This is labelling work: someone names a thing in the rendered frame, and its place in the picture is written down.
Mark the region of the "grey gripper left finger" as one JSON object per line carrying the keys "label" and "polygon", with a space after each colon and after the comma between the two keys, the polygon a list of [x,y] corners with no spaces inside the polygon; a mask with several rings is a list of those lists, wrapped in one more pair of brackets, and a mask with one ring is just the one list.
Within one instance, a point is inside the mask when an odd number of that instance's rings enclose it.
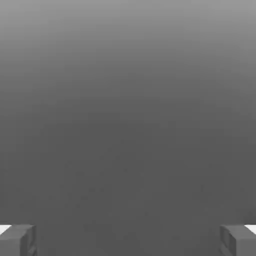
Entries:
{"label": "grey gripper left finger", "polygon": [[0,256],[37,256],[37,226],[0,224]]}

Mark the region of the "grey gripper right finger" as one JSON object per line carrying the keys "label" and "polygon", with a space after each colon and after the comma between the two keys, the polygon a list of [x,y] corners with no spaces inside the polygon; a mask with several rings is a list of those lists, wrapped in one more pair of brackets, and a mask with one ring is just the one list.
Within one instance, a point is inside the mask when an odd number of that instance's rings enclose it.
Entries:
{"label": "grey gripper right finger", "polygon": [[256,256],[256,224],[221,225],[219,256]]}

